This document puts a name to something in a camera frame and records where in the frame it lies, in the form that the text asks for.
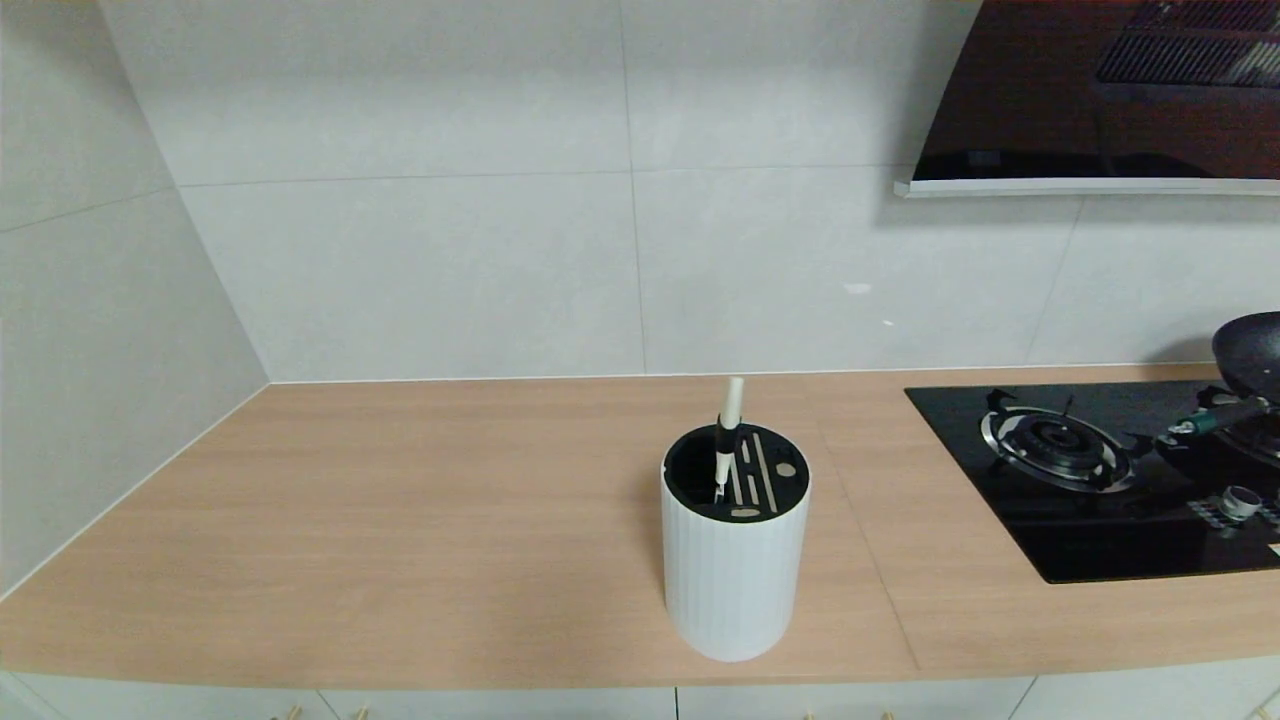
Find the frying pan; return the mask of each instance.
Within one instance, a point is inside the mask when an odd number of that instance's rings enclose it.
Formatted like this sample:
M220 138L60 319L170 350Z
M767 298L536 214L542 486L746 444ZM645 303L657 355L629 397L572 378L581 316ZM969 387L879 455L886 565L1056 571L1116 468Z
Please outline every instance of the frying pan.
M1280 313L1245 315L1219 328L1213 359L1240 401L1197 413L1170 432L1207 434L1280 407Z

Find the white cabinet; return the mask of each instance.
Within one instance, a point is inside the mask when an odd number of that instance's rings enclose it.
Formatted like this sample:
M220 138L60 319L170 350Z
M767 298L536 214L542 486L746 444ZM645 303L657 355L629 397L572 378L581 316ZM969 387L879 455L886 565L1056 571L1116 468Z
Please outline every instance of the white cabinet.
M64 720L27 685L0 673L0 720Z
M1030 678L677 688L680 720L1006 720Z
M1280 657L1041 675L1014 720L1247 720L1280 684Z
M320 691L342 720L675 720L673 688Z
M17 674L67 720L335 720L315 691L214 688Z

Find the white tile wall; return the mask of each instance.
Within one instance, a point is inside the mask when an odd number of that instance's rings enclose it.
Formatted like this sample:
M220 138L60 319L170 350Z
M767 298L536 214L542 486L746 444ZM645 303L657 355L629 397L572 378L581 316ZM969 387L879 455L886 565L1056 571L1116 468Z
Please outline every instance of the white tile wall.
M1021 363L1080 201L908 201L891 174L637 173L649 370Z
M178 193L0 234L0 593L265 382Z
M625 170L616 0L110 0L178 184Z
M1194 338L1280 305L1276 200L1091 200L1073 234L1076 199L890 197L977 6L109 0L108 18L274 379L1207 359ZM552 179L572 173L589 179ZM396 179L311 182L370 178ZM554 256L586 236L607 240ZM504 291L458 301L454 272Z
M183 196L273 380L644 369L626 174Z
M0 231L170 186L97 5L6 0Z
M622 0L635 167L914 164L978 6Z
M1275 199L1089 199L1028 360L1210 357L1219 325L1280 309L1277 268Z

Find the wooden countertop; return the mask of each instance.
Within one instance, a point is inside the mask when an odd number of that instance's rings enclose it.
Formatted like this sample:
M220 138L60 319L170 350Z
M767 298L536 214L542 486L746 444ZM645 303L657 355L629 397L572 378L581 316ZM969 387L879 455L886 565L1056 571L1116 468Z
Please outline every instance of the wooden countertop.
M902 388L1212 368L764 375L814 471L795 618L703 659L657 470L719 378L273 386L0 603L14 671L218 685L872 682L1274 653L1280 571L1044 584ZM913 507L913 512L902 512Z

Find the black glass cooktop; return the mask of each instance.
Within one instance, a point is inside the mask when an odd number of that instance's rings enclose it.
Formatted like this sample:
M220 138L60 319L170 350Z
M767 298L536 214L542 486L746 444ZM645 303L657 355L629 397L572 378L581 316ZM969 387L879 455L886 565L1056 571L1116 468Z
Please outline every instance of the black glass cooktop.
M1169 434L1204 382L908 388L1050 583L1280 568L1280 419Z

